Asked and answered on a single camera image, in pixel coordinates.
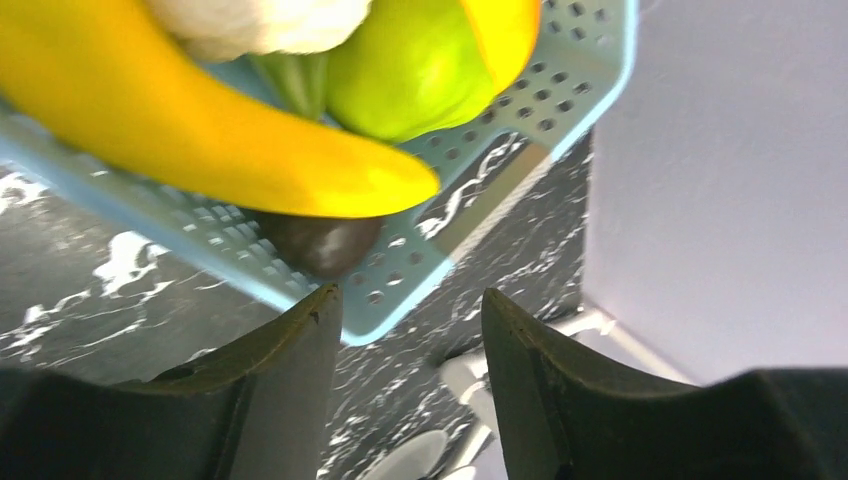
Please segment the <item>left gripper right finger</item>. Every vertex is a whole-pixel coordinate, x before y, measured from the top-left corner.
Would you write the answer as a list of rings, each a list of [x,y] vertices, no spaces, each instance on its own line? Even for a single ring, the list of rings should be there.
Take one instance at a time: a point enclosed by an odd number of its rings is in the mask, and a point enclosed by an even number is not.
[[[511,479],[843,479],[847,372],[754,369],[693,386],[604,356],[499,290],[481,325]]]

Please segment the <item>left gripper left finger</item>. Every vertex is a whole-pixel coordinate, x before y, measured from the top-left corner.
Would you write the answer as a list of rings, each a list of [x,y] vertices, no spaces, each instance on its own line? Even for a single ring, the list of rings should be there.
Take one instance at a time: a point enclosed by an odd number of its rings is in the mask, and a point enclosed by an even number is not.
[[[5,479],[312,479],[325,446],[343,295],[281,316],[149,381],[1,372]]]

